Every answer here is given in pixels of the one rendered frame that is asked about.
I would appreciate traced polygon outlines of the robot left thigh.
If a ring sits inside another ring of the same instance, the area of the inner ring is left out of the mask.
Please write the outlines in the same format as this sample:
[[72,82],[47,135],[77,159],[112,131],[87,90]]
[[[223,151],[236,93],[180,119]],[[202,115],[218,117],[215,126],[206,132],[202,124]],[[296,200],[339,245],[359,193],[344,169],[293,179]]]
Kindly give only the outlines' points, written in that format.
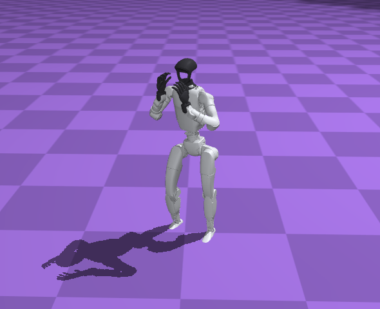
[[214,161],[218,158],[218,150],[209,145],[202,145],[202,154],[200,157],[200,173],[202,181],[202,197],[206,196],[213,198],[214,194],[214,176],[216,168]]

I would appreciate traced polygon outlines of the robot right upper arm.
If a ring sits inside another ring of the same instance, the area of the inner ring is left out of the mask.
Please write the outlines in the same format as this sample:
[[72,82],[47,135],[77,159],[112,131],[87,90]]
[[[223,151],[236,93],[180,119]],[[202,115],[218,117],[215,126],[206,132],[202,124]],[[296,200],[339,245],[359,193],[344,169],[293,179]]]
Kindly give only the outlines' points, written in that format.
[[150,113],[149,116],[151,116],[152,118],[154,118],[155,120],[158,120],[162,117],[162,112],[163,110],[167,107],[167,105],[169,104],[169,102],[171,101],[171,99],[173,98],[173,95],[172,95],[172,92],[173,92],[173,88],[172,87],[175,87],[175,86],[167,86],[165,88],[165,92],[166,92],[166,100],[164,101],[163,105],[162,105],[162,108],[161,108],[161,112],[159,114],[153,114],[152,112]]

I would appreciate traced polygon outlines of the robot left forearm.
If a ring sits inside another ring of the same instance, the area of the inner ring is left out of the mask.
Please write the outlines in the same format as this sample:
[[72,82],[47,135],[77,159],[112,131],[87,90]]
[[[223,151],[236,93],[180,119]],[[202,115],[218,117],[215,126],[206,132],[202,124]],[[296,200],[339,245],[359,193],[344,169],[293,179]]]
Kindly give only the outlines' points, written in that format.
[[201,114],[197,110],[193,109],[191,105],[187,106],[186,109],[187,113],[184,113],[183,111],[182,112],[187,115],[189,119],[198,122],[202,126],[205,124],[208,124],[210,126],[217,126],[219,124],[219,121],[216,118]]

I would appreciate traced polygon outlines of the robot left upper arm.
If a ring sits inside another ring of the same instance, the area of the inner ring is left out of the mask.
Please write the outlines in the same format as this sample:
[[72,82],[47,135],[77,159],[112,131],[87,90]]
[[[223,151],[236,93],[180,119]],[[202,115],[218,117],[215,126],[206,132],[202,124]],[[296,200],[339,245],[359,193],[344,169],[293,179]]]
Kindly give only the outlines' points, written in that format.
[[[219,121],[218,114],[217,114],[215,104],[214,104],[214,97],[209,93],[206,93],[204,91],[199,91],[198,100],[201,104],[204,105],[204,109],[205,109],[207,116],[214,117]],[[208,124],[206,126],[207,126],[208,130],[214,131],[215,129],[217,129],[219,127],[219,125],[220,125],[220,121],[219,121],[219,124],[217,126],[210,126]]]

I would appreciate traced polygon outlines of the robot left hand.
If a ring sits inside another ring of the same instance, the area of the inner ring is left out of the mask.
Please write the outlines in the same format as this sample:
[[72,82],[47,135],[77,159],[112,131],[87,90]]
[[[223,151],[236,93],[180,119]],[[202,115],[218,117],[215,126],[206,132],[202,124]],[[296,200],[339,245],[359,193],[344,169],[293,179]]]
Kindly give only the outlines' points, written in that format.
[[[175,89],[176,90],[176,92],[178,93],[178,95],[179,95],[179,99],[180,99],[180,101],[182,102],[182,104],[181,104],[181,107],[182,107],[182,111],[184,112],[184,113],[187,113],[187,109],[186,109],[186,107],[187,106],[189,106],[189,105],[191,105],[191,103],[190,102],[188,102],[188,100],[189,100],[189,89],[188,89],[188,87],[183,83],[183,82],[181,82],[181,81],[178,81],[178,82],[175,82],[176,84],[174,84],[174,86],[176,86],[177,88],[175,88],[175,87],[172,87],[173,89]],[[178,85],[177,85],[178,84]]]

